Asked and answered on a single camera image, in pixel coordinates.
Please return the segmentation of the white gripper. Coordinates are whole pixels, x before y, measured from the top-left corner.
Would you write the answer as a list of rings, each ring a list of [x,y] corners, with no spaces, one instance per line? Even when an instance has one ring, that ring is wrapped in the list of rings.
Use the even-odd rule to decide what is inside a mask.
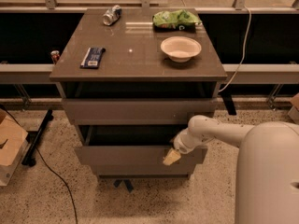
[[[195,137],[188,129],[184,129],[174,138],[174,148],[168,150],[163,164],[170,166],[181,158],[181,154],[188,154],[201,145],[203,145],[201,139]]]

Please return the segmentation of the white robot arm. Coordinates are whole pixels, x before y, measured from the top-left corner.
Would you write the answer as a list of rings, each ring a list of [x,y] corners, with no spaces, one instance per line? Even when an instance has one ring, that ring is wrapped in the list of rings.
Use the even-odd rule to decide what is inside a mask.
[[[235,224],[299,224],[299,125],[230,124],[192,117],[164,157],[171,165],[217,139],[237,147]]]

